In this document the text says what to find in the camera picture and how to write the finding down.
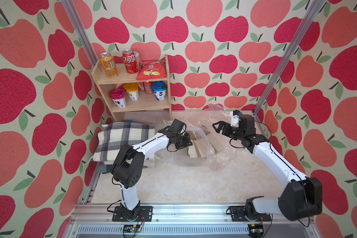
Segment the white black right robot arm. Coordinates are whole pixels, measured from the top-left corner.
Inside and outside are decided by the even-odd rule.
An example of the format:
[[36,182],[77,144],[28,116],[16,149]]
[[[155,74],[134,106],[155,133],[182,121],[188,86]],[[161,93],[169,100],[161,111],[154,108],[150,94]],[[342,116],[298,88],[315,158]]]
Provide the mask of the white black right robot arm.
[[263,214],[276,214],[289,221],[299,221],[320,215],[322,183],[317,178],[309,178],[280,155],[267,137],[257,134],[255,123],[253,116],[233,111],[230,123],[219,121],[212,125],[217,133],[240,141],[244,149],[263,161],[284,188],[278,198],[257,196],[247,199],[245,218],[255,221]]

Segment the dark plaid grey scarf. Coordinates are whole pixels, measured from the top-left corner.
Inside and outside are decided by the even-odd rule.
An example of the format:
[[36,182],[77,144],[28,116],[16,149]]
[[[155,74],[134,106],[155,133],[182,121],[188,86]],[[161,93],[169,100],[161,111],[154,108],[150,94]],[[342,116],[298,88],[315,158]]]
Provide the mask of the dark plaid grey scarf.
[[130,175],[132,176],[133,174],[140,174],[142,169],[148,168],[147,166],[141,166],[140,168],[132,169],[129,170],[130,164],[129,163],[123,163],[123,164],[113,164],[113,165],[107,165],[104,163],[98,163],[96,167],[96,172],[98,173],[111,173],[116,176],[122,176],[122,175]]

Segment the clear plastic vacuum bag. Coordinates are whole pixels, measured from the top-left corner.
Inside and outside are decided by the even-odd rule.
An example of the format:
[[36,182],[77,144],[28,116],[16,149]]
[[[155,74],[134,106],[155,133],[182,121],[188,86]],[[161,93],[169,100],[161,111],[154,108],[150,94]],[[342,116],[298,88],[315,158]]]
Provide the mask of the clear plastic vacuum bag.
[[155,158],[172,162],[181,167],[205,167],[212,171],[225,169],[232,163],[241,163],[254,158],[240,142],[231,141],[221,133],[216,133],[212,125],[219,121],[231,122],[233,111],[211,104],[204,111],[175,111],[172,119],[184,122],[193,145],[176,150],[171,145],[168,150],[156,153]]

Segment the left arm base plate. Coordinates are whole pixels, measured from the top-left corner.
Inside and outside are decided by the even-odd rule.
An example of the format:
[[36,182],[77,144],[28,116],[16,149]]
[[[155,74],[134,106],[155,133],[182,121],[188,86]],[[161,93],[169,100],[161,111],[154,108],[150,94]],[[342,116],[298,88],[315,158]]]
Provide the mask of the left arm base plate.
[[113,222],[151,222],[153,206],[136,206],[132,211],[123,205],[116,206],[112,217]]

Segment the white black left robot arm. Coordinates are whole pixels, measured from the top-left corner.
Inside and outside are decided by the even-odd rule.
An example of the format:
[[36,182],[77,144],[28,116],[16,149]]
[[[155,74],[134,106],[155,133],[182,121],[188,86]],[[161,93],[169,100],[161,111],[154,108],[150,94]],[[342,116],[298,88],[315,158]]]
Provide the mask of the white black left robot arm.
[[121,191],[120,211],[114,211],[116,216],[128,221],[138,219],[141,212],[136,184],[141,178],[144,161],[171,145],[177,151],[192,146],[186,129],[185,123],[175,119],[170,126],[159,130],[152,138],[136,145],[126,144],[121,147],[111,168],[113,179],[118,182]]

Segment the beige brown striped scarf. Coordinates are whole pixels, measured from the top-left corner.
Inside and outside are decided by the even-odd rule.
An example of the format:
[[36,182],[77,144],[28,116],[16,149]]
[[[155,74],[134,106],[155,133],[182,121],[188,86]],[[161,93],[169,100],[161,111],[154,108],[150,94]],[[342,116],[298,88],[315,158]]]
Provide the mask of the beige brown striped scarf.
[[210,132],[205,131],[204,139],[200,133],[190,131],[188,133],[192,141],[192,146],[188,147],[188,156],[190,158],[204,158],[207,156],[208,142],[214,149],[215,153],[218,153],[224,149],[223,145],[218,141],[218,139]]

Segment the cream grey plaid scarf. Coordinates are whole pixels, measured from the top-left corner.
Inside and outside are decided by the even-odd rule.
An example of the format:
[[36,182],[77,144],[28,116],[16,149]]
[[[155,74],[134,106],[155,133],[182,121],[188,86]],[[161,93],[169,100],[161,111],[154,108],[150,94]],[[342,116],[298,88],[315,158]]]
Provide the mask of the cream grey plaid scarf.
[[139,144],[155,134],[155,127],[152,125],[134,122],[102,125],[102,130],[97,135],[98,146],[93,153],[93,160],[107,165],[112,164],[123,145]]

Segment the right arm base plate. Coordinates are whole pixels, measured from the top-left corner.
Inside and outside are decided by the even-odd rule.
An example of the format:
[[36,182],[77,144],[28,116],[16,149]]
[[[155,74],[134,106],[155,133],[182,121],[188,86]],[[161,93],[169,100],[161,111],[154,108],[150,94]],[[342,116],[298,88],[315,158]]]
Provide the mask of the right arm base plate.
[[245,206],[230,206],[226,210],[226,214],[231,216],[233,222],[271,222],[272,218],[268,214],[254,214],[250,207]]

